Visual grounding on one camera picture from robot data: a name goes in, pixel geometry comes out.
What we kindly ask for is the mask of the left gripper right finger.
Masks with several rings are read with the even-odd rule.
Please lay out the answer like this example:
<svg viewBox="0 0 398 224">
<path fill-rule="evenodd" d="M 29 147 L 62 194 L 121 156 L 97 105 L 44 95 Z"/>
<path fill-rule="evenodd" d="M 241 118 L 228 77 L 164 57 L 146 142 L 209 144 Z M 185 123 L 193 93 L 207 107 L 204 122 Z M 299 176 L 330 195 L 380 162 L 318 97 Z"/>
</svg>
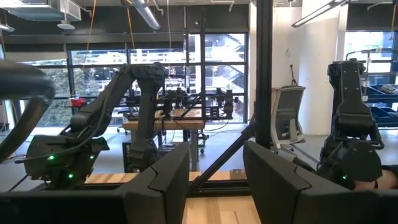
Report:
<svg viewBox="0 0 398 224">
<path fill-rule="evenodd" d="M 350 190 L 252 142 L 244 166 L 261 224 L 398 224 L 398 190 Z"/>
</svg>

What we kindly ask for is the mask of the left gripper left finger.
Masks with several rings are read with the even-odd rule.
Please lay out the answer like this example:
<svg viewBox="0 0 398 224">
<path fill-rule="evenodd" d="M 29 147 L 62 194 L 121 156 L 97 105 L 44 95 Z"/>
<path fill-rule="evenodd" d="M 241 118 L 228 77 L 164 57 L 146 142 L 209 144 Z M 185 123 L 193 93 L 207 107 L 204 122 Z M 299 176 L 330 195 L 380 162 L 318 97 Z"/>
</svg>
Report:
<svg viewBox="0 0 398 224">
<path fill-rule="evenodd" d="M 189 145 L 178 145 L 114 190 L 0 194 L 0 224 L 182 224 Z"/>
</svg>

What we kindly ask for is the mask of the wooden background table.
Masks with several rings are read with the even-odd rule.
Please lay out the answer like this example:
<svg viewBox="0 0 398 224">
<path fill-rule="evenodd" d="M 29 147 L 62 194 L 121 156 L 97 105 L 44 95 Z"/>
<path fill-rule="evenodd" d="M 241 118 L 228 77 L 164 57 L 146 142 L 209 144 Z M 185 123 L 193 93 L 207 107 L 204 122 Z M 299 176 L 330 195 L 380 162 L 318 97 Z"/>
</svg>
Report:
<svg viewBox="0 0 398 224">
<path fill-rule="evenodd" d="M 198 171 L 199 161 L 199 148 L 198 148 L 198 132 L 205 127 L 204 120 L 201 119 L 201 110 L 194 109 L 187 113 L 187 117 L 178 118 L 176 116 L 172 119 L 160 118 L 160 112 L 156 112 L 156 120 L 154 123 L 155 131 L 187 131 L 190 133 L 190 157 L 191 157 L 191 171 Z M 138 129 L 138 120 L 125 121 L 122 124 L 122 128 L 126 131 L 131 131 L 131 142 L 135 139 Z M 127 150 L 130 146 L 127 143 L 123 143 L 123 157 L 124 157 L 124 172 L 134 172 L 134 168 L 129 164 L 127 159 Z"/>
</svg>

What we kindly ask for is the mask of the person's hand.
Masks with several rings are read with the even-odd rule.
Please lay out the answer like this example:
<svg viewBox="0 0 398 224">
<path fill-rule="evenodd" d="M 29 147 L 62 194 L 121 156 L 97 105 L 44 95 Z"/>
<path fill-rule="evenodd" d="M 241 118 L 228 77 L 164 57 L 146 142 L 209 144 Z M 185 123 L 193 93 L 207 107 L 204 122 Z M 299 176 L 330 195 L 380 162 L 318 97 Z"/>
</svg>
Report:
<svg viewBox="0 0 398 224">
<path fill-rule="evenodd" d="M 390 170 L 382 170 L 382 176 L 374 182 L 355 181 L 355 190 L 367 189 L 395 189 L 398 187 L 398 178 Z"/>
</svg>

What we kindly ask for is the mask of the white office chair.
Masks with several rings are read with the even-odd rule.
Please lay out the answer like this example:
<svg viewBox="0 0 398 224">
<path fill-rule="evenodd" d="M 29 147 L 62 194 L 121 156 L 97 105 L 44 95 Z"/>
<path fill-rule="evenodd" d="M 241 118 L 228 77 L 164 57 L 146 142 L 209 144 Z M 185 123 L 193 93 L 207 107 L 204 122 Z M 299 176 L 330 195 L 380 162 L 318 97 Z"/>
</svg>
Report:
<svg viewBox="0 0 398 224">
<path fill-rule="evenodd" d="M 299 122 L 304 86 L 283 86 L 276 93 L 271 113 L 271 150 L 295 155 L 294 144 L 305 142 Z"/>
</svg>

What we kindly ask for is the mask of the black background robot rig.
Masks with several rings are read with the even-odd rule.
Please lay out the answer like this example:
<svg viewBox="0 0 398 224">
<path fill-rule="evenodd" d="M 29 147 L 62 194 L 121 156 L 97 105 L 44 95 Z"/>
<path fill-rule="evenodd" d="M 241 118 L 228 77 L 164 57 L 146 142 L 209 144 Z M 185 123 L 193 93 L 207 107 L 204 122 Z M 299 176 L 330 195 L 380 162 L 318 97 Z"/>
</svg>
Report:
<svg viewBox="0 0 398 224">
<path fill-rule="evenodd" d="M 205 93 L 188 93 L 178 88 L 157 97 L 157 115 L 171 120 L 231 120 L 239 98 L 232 90 L 215 88 Z"/>
</svg>

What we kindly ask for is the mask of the small red object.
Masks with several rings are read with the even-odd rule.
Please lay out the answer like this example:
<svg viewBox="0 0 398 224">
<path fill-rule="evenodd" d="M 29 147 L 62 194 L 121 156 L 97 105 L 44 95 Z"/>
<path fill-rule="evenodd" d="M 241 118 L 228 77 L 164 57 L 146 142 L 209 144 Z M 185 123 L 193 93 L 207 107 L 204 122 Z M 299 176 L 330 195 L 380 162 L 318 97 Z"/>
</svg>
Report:
<svg viewBox="0 0 398 224">
<path fill-rule="evenodd" d="M 70 106 L 74 108 L 81 108 L 87 104 L 86 98 L 74 97 L 70 98 Z"/>
</svg>

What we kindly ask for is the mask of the shelf with blue bins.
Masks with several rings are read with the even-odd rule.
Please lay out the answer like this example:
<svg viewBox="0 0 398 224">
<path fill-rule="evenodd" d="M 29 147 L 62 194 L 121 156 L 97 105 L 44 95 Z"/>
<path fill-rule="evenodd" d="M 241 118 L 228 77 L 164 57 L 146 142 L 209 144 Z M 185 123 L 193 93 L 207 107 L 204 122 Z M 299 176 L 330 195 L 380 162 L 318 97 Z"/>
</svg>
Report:
<svg viewBox="0 0 398 224">
<path fill-rule="evenodd" d="M 365 73 L 363 101 L 380 128 L 398 128 L 398 73 Z"/>
</svg>

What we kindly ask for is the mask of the white column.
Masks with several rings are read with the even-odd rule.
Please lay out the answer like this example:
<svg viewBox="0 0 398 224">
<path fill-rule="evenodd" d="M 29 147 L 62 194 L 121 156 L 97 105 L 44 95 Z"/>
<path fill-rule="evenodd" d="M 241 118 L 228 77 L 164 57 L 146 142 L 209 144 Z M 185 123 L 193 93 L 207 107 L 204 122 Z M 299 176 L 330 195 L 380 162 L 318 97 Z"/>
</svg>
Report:
<svg viewBox="0 0 398 224">
<path fill-rule="evenodd" d="M 348 5 L 338 6 L 307 22 L 301 31 L 299 85 L 305 87 L 299 121 L 307 135 L 330 133 L 333 87 L 328 65 L 343 60 Z"/>
</svg>

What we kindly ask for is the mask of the large glass window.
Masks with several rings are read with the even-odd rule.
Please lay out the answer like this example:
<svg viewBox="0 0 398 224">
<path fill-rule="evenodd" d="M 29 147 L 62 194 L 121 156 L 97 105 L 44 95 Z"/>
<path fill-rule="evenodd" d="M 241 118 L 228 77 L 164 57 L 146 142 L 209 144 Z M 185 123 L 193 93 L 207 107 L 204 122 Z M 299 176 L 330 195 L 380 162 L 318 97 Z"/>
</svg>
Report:
<svg viewBox="0 0 398 224">
<path fill-rule="evenodd" d="M 246 119 L 246 36 L 245 34 L 190 34 L 188 42 L 171 48 L 132 47 L 103 50 L 71 50 L 71 92 L 77 96 L 98 96 L 124 63 L 164 65 L 165 89 L 181 88 L 198 94 L 220 88 L 237 95 L 234 123 Z"/>
</svg>

